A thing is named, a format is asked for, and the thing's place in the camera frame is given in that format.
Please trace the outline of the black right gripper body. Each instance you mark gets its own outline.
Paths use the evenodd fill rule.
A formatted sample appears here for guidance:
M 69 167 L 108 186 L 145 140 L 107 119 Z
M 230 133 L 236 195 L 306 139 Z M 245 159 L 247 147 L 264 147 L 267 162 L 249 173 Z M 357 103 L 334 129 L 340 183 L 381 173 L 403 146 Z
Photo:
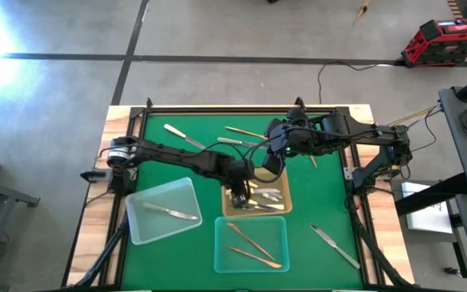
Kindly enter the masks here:
M 309 154 L 311 133 L 304 131 L 307 119 L 303 109 L 293 108 L 284 119 L 271 120 L 264 132 L 268 139 L 268 154 L 286 157 Z

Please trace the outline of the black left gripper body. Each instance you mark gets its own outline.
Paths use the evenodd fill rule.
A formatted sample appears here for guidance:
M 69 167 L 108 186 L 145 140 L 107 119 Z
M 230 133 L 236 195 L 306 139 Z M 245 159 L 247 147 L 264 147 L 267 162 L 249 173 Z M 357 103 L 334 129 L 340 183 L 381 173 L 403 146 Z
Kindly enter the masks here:
M 254 177 L 254 165 L 250 161 L 231 161 L 227 166 L 225 186 L 235 195 L 247 195 L 246 182 Z

